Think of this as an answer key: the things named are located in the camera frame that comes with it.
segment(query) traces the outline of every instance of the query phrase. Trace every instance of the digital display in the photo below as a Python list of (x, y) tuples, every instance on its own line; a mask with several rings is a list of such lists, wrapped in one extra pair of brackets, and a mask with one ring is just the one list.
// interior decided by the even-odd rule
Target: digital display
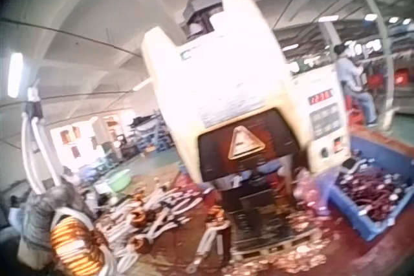
[(325, 90), (323, 92), (317, 93), (311, 97), (308, 97), (309, 105), (314, 105), (315, 103), (320, 103), (321, 101), (328, 100), (332, 98), (332, 89)]

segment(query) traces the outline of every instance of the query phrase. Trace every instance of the fluorescent light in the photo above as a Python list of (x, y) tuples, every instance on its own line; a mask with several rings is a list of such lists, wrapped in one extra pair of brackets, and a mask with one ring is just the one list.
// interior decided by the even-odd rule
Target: fluorescent light
[(143, 82), (140, 82), (137, 85), (135, 85), (132, 89), (136, 92), (145, 87), (147, 84), (150, 84), (152, 81), (152, 78), (148, 78), (147, 80), (144, 80)]
[(337, 21), (339, 19), (339, 16), (323, 16), (320, 17), (318, 22), (322, 23), (322, 22), (333, 22), (333, 21)]
[(381, 48), (382, 48), (382, 45), (381, 45), (381, 40), (379, 40), (379, 39), (375, 39), (375, 40), (373, 41), (373, 48), (374, 48), (374, 51), (379, 51), (379, 50), (381, 50)]
[(367, 14), (365, 16), (365, 20), (366, 21), (375, 21), (377, 19), (377, 15), (376, 14)]
[(294, 48), (297, 48), (299, 45), (296, 43), (295, 45), (289, 45), (287, 47), (282, 48), (282, 51), (289, 51), (293, 50)]
[(360, 44), (357, 44), (354, 49), (355, 49), (356, 55), (362, 54), (362, 46)]
[(297, 73), (300, 70), (299, 65), (296, 61), (293, 61), (292, 63), (290, 63), (289, 67), (290, 67), (290, 71), (293, 73)]
[(13, 53), (10, 58), (8, 68), (8, 86), (7, 94), (12, 98), (19, 96), (21, 75), (23, 73), (23, 55), (22, 53)]

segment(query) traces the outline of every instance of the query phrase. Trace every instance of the warning label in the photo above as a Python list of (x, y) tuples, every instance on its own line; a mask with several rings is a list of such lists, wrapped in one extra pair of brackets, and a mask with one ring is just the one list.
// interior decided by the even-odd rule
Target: warning label
[(232, 143), (228, 153), (229, 160), (236, 160), (256, 153), (265, 148), (265, 144), (254, 136), (246, 127), (237, 126), (233, 130)]

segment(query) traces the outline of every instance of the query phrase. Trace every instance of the red chair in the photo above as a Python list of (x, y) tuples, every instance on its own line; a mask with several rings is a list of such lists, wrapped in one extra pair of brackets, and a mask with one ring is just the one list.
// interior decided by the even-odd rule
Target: red chair
[(394, 73), (394, 84), (396, 87), (406, 87), (409, 84), (408, 68), (397, 69)]
[(364, 113), (358, 104), (350, 97), (350, 95), (345, 96), (345, 105), (348, 114), (348, 125), (352, 126), (354, 124), (365, 124)]
[(384, 77), (381, 74), (373, 74), (367, 77), (368, 89), (376, 96), (376, 92), (384, 88)]

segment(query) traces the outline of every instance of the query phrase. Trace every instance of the copper coil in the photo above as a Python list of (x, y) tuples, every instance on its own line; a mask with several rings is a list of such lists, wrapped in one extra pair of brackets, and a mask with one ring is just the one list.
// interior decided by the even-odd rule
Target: copper coil
[(100, 232), (91, 232), (73, 217), (62, 220), (51, 232), (50, 243), (57, 258), (74, 276), (92, 276), (104, 265), (98, 243), (106, 243)]
[(136, 253), (141, 255), (145, 255), (151, 251), (151, 244), (149, 240), (146, 238), (138, 239), (135, 237), (131, 237), (128, 241), (128, 244), (132, 245)]
[(147, 218), (147, 222), (154, 222), (155, 219), (157, 218), (157, 213), (150, 209), (146, 211), (146, 218)]
[(133, 219), (131, 220), (131, 225), (134, 228), (143, 228), (147, 224), (146, 214), (141, 211), (132, 211)]
[(144, 197), (145, 197), (144, 192), (139, 192), (139, 193), (134, 194), (134, 200), (136, 200), (137, 202), (142, 202)]

